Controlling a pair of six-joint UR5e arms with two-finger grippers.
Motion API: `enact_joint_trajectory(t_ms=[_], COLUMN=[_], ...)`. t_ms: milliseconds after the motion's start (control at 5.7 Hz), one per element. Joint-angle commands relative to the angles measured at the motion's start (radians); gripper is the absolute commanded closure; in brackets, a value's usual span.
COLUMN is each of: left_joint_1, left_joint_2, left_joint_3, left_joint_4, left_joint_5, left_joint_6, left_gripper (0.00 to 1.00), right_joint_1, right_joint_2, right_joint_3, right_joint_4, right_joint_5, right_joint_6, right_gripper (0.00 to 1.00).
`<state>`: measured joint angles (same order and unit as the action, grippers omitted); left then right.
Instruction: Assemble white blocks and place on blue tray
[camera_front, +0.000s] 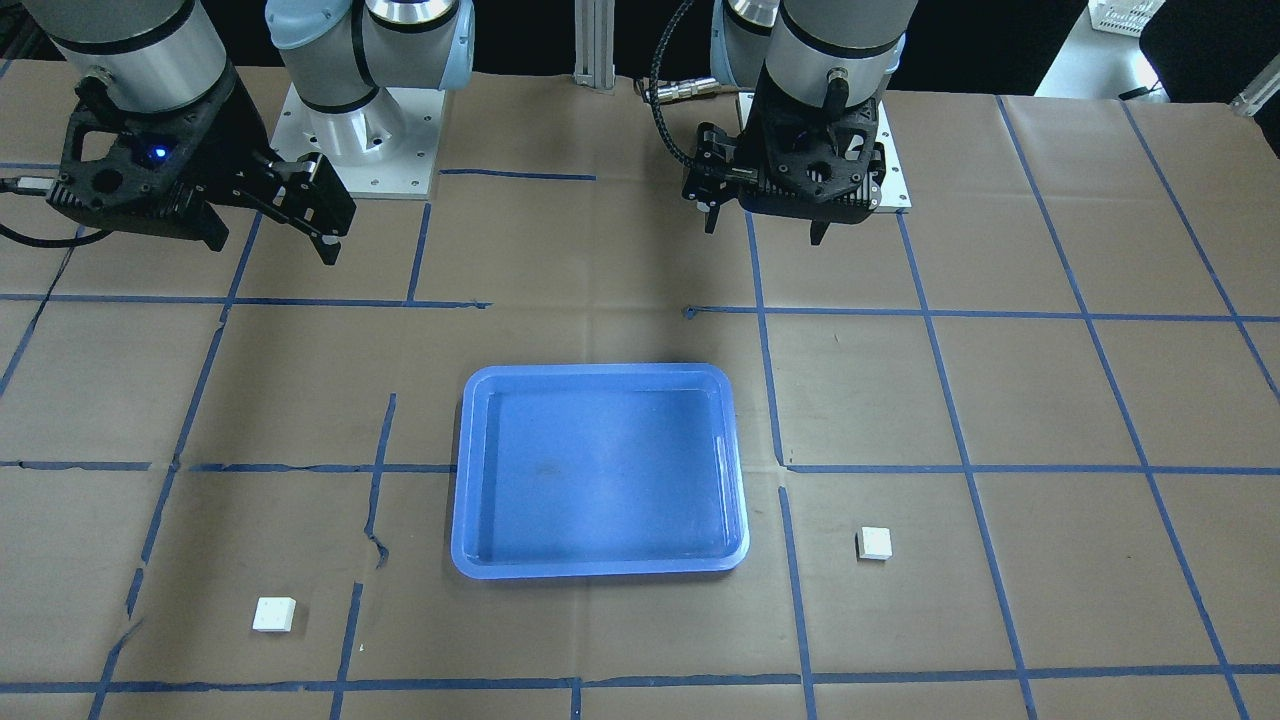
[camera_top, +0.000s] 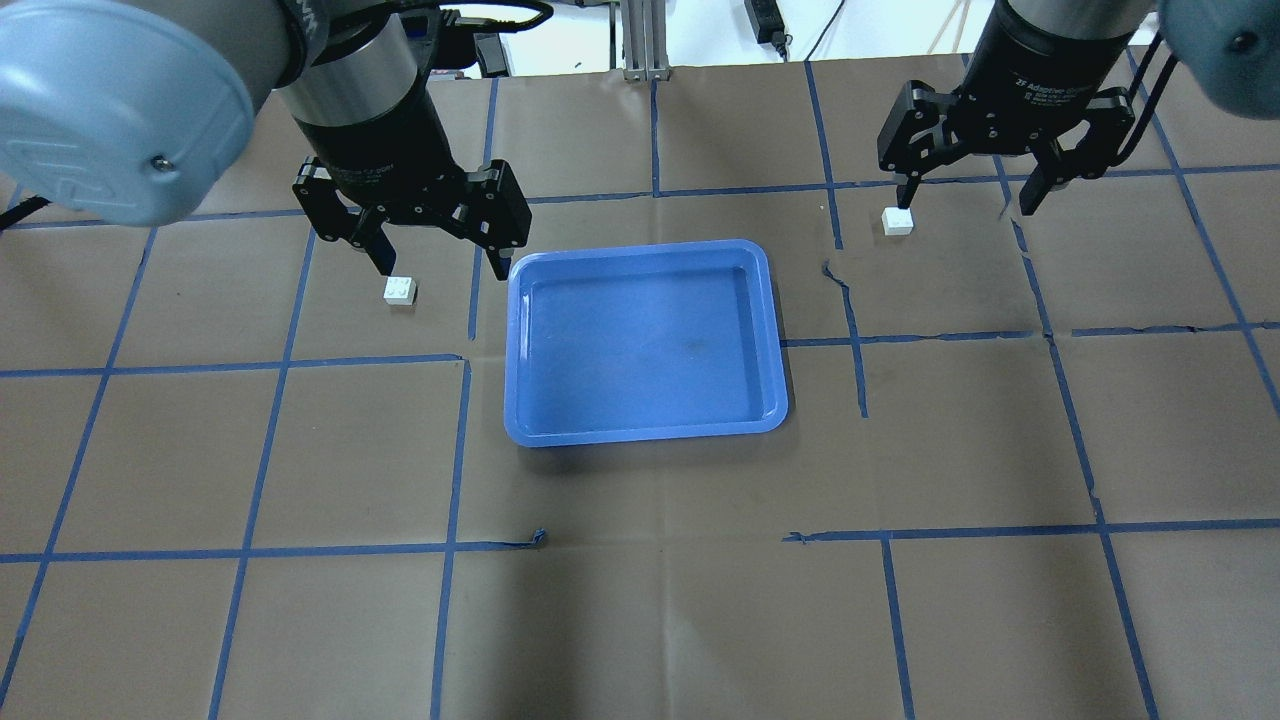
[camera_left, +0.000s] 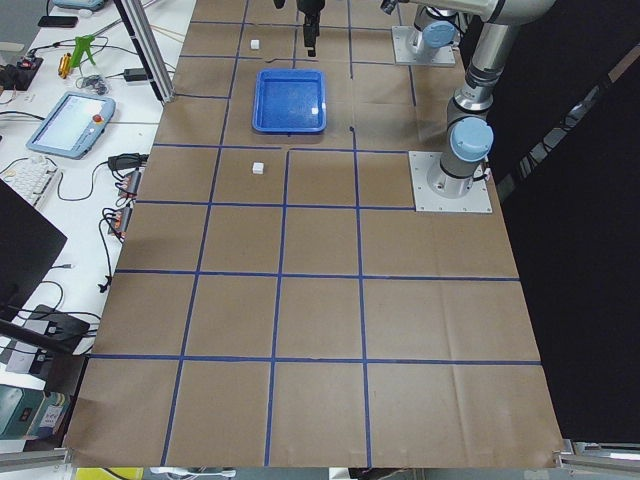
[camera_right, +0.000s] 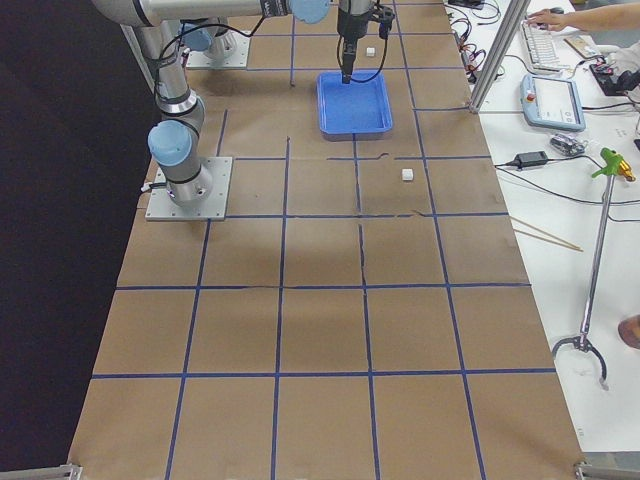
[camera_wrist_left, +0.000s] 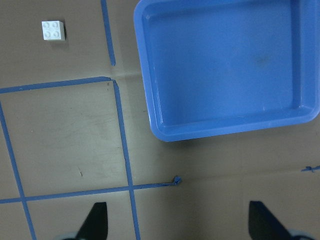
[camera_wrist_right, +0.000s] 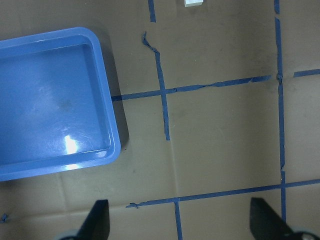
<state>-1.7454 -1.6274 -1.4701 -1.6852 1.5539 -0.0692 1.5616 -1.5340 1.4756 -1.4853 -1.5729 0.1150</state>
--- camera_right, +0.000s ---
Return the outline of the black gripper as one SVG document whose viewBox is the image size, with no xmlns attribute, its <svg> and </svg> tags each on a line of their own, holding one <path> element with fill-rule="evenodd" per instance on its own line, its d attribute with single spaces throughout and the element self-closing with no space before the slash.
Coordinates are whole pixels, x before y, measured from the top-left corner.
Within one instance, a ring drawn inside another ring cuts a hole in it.
<svg viewBox="0 0 640 480">
<path fill-rule="evenodd" d="M 371 18 L 369 0 L 340 0 L 337 32 L 343 40 L 342 83 L 349 84 L 353 75 L 357 43 L 368 30 Z"/>
</svg>

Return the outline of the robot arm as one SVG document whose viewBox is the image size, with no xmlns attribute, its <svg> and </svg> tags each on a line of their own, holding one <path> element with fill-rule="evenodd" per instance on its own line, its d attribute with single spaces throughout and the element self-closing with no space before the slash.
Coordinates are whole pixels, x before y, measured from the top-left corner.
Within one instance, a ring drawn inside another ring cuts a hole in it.
<svg viewBox="0 0 640 480">
<path fill-rule="evenodd" d="M 181 207 L 199 206 L 210 196 L 213 174 L 197 156 L 204 104 L 187 82 L 179 60 L 178 38 L 169 23 L 184 21 L 218 31 L 216 20 L 292 15 L 315 24 L 328 14 L 328 1 L 95 1 L 107 19 L 133 29 L 153 79 L 154 101 L 162 121 L 148 135 L 153 158 L 164 174 L 167 195 Z"/>
<path fill-rule="evenodd" d="M 226 27 L 204 27 L 196 30 L 197 24 L 183 22 L 182 43 L 191 51 L 200 52 L 213 60 L 229 57 L 236 49 L 232 32 Z"/>
</svg>

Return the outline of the person forearm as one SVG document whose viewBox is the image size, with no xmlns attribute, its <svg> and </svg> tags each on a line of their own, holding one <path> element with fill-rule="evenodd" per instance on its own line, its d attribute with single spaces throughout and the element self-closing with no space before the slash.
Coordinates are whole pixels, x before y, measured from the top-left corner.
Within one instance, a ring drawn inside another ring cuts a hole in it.
<svg viewBox="0 0 640 480">
<path fill-rule="evenodd" d="M 566 14 L 564 26 L 588 32 L 639 28 L 639 4 L 606 5 Z"/>
</svg>

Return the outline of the person hand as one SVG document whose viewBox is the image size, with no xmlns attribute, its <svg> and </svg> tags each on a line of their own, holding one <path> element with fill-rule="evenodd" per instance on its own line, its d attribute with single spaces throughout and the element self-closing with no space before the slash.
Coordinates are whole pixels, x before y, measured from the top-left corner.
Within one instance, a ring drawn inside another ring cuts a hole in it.
<svg viewBox="0 0 640 480">
<path fill-rule="evenodd" d="M 567 19 L 563 13 L 554 13 L 550 9 L 529 14 L 526 23 L 539 29 L 559 32 L 567 27 Z"/>
</svg>

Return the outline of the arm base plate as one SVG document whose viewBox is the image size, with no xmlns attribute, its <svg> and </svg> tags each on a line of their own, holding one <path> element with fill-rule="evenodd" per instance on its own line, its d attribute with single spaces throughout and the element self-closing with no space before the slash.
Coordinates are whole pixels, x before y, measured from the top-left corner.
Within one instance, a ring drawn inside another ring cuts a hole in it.
<svg viewBox="0 0 640 480">
<path fill-rule="evenodd" d="M 248 63 L 250 39 L 236 34 L 186 40 L 189 49 L 186 68 L 190 70 L 245 69 Z"/>
<path fill-rule="evenodd" d="M 224 221 L 233 169 L 232 157 L 199 157 L 199 175 L 188 183 L 169 182 L 161 169 L 150 190 L 148 221 Z"/>
</svg>

